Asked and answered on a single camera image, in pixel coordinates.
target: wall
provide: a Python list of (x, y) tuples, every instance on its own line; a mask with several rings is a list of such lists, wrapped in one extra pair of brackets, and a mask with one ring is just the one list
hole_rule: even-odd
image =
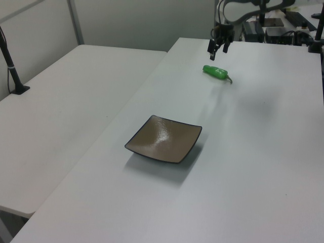
[(89, 45), (168, 51), (179, 37), (209, 38), (214, 21), (214, 0), (71, 2)]
[[(77, 46), (67, 0), (40, 2), (1, 27), (23, 84)], [(0, 100), (7, 95), (7, 65), (0, 53)]]

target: brown plate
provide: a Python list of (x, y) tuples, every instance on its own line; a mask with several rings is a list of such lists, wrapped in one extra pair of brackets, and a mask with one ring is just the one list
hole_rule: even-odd
[(195, 145), (202, 129), (153, 115), (125, 148), (145, 157), (180, 163)]

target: plate rim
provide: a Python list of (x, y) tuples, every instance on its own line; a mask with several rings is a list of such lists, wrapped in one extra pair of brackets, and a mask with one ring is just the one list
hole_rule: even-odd
[[(198, 136), (196, 137), (196, 140), (193, 142), (191, 148), (188, 150), (188, 152), (183, 156), (183, 158), (178, 161), (178, 162), (171, 162), (171, 161), (167, 161), (167, 160), (162, 160), (162, 159), (157, 159), (157, 158), (153, 158), (153, 157), (149, 157), (147, 155), (144, 155), (144, 154), (141, 154), (141, 153), (138, 153), (136, 151), (133, 151), (129, 148), (126, 148), (127, 144), (129, 144), (129, 142), (140, 132), (140, 130), (142, 130), (142, 128), (153, 118), (153, 117), (159, 117), (161, 119), (164, 119), (164, 120), (169, 120), (171, 122), (175, 122), (175, 123), (180, 123), (180, 124), (184, 124), (184, 125), (188, 125), (188, 126), (192, 126), (192, 127), (197, 127), (197, 128), (200, 128), (199, 130), (199, 133), (198, 133)], [(167, 119), (167, 118), (163, 118), (161, 116), (157, 116), (157, 115), (151, 115), (149, 117), (149, 119), (141, 126), (141, 128), (132, 136), (132, 138), (124, 145), (124, 148), (135, 153), (135, 154), (138, 154), (140, 156), (143, 156), (143, 157), (146, 157), (146, 158), (150, 158), (150, 159), (153, 159), (153, 160), (156, 160), (156, 161), (160, 161), (160, 162), (165, 162), (165, 163), (170, 163), (170, 164), (180, 164), (186, 157), (187, 155), (189, 154), (189, 152), (192, 150), (192, 148), (194, 147), (194, 145), (196, 144), (200, 134), (201, 134), (201, 131), (203, 130), (203, 127), (202, 126), (197, 126), (197, 125), (192, 125), (192, 124), (188, 124), (188, 123), (182, 123), (180, 121), (176, 121), (176, 120), (171, 120), (171, 119)]]

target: white table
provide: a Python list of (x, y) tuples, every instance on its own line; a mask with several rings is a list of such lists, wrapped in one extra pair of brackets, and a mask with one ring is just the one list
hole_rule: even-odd
[(0, 210), (29, 218), (165, 52), (79, 46), (0, 102)]
[[(207, 46), (176, 42), (12, 243), (322, 241), (320, 56), (233, 43), (213, 62)], [(202, 126), (181, 164), (124, 148), (152, 114)]]

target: green toy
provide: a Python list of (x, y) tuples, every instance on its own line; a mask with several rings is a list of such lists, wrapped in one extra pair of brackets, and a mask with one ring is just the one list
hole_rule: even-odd
[(228, 79), (231, 81), (231, 84), (233, 83), (233, 81), (228, 76), (228, 72), (224, 69), (208, 65), (205, 65), (202, 69), (204, 72), (210, 74), (211, 76), (214, 76), (219, 79)]

